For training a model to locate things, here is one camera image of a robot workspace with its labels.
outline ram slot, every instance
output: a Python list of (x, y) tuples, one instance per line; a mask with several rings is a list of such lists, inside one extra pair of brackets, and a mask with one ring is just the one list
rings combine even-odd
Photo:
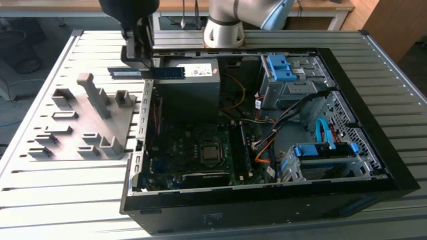
[(252, 176), (252, 166), (243, 124), (231, 124), (228, 134), (235, 178), (237, 181), (244, 181)]

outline wooden desk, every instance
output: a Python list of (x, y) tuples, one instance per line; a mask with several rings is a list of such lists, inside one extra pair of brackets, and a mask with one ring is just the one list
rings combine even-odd
[[(355, 9), (349, 0), (333, 3), (329, 0), (300, 0), (303, 17), (332, 17), (329, 30), (339, 30), (348, 12)], [(208, 15), (209, 0), (199, 0), (200, 16)], [(181, 0), (160, 0), (157, 17), (180, 16)], [(299, 5), (292, 7), (291, 17), (299, 14)], [(195, 0), (185, 0), (185, 15), (195, 15)], [(103, 17), (99, 0), (0, 0), (0, 17)]]

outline chip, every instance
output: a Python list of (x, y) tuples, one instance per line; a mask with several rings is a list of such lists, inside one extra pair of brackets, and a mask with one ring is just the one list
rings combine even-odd
[(221, 162), (221, 146), (219, 142), (200, 145), (200, 163), (213, 168)]

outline aluminum table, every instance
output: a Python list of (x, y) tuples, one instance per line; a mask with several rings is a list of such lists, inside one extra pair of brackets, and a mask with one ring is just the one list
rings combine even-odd
[[(368, 35), (345, 31), (245, 32), (248, 47), (331, 48), (363, 100), (421, 187), (351, 217), (252, 228), (155, 235), (153, 238), (405, 239), (427, 238), (427, 100)], [(112, 80), (120, 61), (119, 31), (73, 32), (0, 161), (1, 239), (141, 239), (148, 233), (119, 214), (125, 165), (121, 160), (28, 161), (27, 149), (43, 126), (40, 110), (57, 86), (76, 84), (81, 72), (107, 93), (140, 95), (143, 80)], [(200, 48), (199, 31), (160, 31), (156, 48)], [(125, 149), (136, 146), (139, 104)]]

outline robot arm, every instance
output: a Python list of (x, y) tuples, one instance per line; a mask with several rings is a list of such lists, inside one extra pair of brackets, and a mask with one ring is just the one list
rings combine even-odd
[[(151, 15), (160, 0), (99, 0), (101, 10), (121, 25), (124, 62), (152, 67), (153, 31)], [(244, 42), (241, 21), (263, 30), (283, 28), (293, 0), (209, 0), (203, 40), (211, 48), (237, 48)]]
[(211, 48), (240, 47), (244, 43), (241, 21), (267, 31), (281, 29), (293, 1), (209, 0), (204, 44)]
[(124, 53), (127, 61), (141, 62), (152, 66), (153, 31), (151, 15), (159, 8), (159, 0), (99, 0), (103, 12), (113, 17), (121, 25), (125, 40)]

